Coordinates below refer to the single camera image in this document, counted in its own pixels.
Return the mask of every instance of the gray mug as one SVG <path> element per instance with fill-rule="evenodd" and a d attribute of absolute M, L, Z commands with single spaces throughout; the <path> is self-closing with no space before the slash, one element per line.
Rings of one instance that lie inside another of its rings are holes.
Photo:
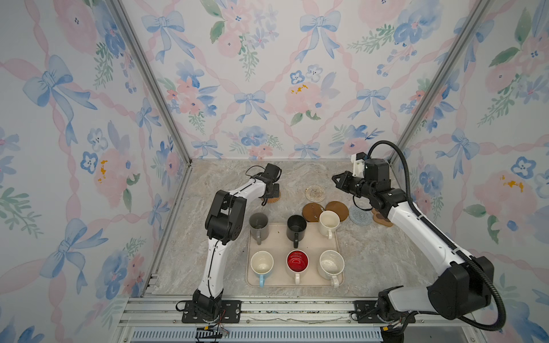
<path fill-rule="evenodd" d="M 263 213 L 254 213 L 250 216 L 250 235 L 255 238 L 257 245 L 261 245 L 261 241 L 269 236 L 267 224 L 268 218 Z"/>

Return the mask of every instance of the tray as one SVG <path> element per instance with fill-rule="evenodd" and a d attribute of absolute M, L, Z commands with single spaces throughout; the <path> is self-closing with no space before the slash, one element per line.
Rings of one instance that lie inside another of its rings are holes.
<path fill-rule="evenodd" d="M 337 233 L 333 239 L 328 239 L 318 232 L 320 223 L 307 223 L 305 236 L 299 242 L 299 250 L 304 251 L 309 257 L 307 272 L 301 276 L 301 282 L 295 285 L 294 279 L 286 272 L 286 257 L 294 250 L 294 243 L 286 236 L 286 223 L 269 223 L 269 237 L 258 245 L 255 238 L 250 235 L 248 240 L 248 267 L 246 269 L 246 283 L 253 287 L 259 287 L 259 278 L 251 270 L 251 257 L 258 251 L 268 251 L 274 259 L 272 274 L 265 279 L 264 287 L 311 287 L 329 286 L 330 280 L 326 280 L 318 274 L 317 266 L 320 255 L 326 250 L 339 252 Z M 339 285 L 345 281 L 343 273 L 338 275 Z"/>

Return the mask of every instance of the floral wallpaper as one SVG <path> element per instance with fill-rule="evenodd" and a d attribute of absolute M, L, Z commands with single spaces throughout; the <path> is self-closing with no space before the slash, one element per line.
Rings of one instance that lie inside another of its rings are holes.
<path fill-rule="evenodd" d="M 475 0 L 122 3 L 193 158 L 341 159 L 400 138 Z"/>
<path fill-rule="evenodd" d="M 493 343 L 549 342 L 548 35 L 549 1 L 495 0 L 405 150 L 420 209 L 495 266 Z"/>
<path fill-rule="evenodd" d="M 0 342 L 105 342 L 186 164 L 102 0 L 0 9 Z"/>

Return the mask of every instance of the cup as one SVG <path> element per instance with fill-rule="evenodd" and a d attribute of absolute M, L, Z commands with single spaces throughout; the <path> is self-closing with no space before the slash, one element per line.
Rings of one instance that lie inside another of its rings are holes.
<path fill-rule="evenodd" d="M 268 218 L 263 213 L 254 213 L 250 216 L 250 235 L 255 238 L 257 245 L 261 245 L 261 241 L 269 236 L 267 224 Z"/>
<path fill-rule="evenodd" d="M 318 231 L 322 235 L 328 237 L 328 239 L 332 239 L 334 237 L 335 230 L 337 230 L 339 226 L 338 214 L 334 211 L 324 211 L 320 214 L 318 221 L 320 222 Z"/>
<path fill-rule="evenodd" d="M 258 251 L 251 257 L 251 270 L 259 277 L 259 287 L 263 287 L 265 279 L 271 275 L 274 264 L 273 256 L 267 251 Z"/>
<path fill-rule="evenodd" d="M 288 218 L 288 229 L 286 229 L 286 236 L 289 240 L 294 242 L 294 249 L 298 248 L 299 241 L 305 236 L 306 228 L 307 221 L 300 215 L 293 215 Z"/>
<path fill-rule="evenodd" d="M 318 273 L 321 277 L 332 281 L 332 287 L 339 287 L 338 275 L 343 273 L 345 260 L 340 253 L 334 250 L 326 250 L 320 255 Z"/>
<path fill-rule="evenodd" d="M 300 279 L 307 271 L 309 257 L 301 250 L 292 250 L 286 257 L 286 271 L 294 279 L 295 285 L 299 285 Z"/>

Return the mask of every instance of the coaster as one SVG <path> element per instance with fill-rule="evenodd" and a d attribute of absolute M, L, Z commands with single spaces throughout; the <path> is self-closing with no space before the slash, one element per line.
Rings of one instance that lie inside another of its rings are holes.
<path fill-rule="evenodd" d="M 322 205 L 317 203 L 308 203 L 307 205 L 303 206 L 301 215 L 303 215 L 303 218 L 305 218 L 305 220 L 310 223 L 318 223 L 320 214 L 322 212 L 324 212 L 324 208 L 322 207 Z"/>
<path fill-rule="evenodd" d="M 340 221 L 345 221 L 349 216 L 349 209 L 340 201 L 330 201 L 328 205 L 326 205 L 326 211 L 337 213 Z"/>
<path fill-rule="evenodd" d="M 322 188 L 322 186 L 314 184 L 305 189 L 305 197 L 307 197 L 307 199 L 309 199 L 310 201 L 319 203 L 326 197 L 326 192 L 324 192 L 324 188 Z"/>
<path fill-rule="evenodd" d="M 282 192 L 278 191 L 278 194 L 279 194 L 278 198 L 269 198 L 269 199 L 267 199 L 267 203 L 268 204 L 273 204 L 273 203 L 276 203 L 277 201 L 279 201 L 280 197 L 282 196 Z"/>
<path fill-rule="evenodd" d="M 372 213 L 370 211 L 362 211 L 356 206 L 351 206 L 349 218 L 351 218 L 353 223 L 360 226 L 367 226 L 373 222 Z"/>
<path fill-rule="evenodd" d="M 387 227 L 391 227 L 394 224 L 391 223 L 388 219 L 385 219 L 381 213 L 379 213 L 376 209 L 372 210 L 372 214 L 374 216 L 374 221 L 378 224 L 385 225 Z"/>

